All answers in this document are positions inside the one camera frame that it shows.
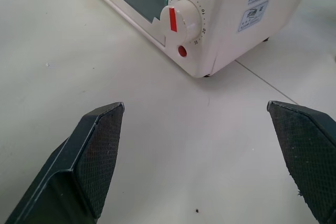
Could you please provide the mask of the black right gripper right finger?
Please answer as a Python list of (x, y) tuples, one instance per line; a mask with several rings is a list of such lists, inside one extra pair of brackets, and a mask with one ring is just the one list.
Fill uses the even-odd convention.
[(267, 104), (290, 176), (318, 223), (335, 223), (335, 120), (280, 101)]

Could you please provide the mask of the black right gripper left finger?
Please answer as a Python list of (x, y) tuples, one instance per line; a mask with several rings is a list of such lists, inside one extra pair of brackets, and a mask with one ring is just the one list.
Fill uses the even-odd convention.
[(85, 114), (48, 157), (6, 223), (97, 223), (116, 166), (123, 102)]

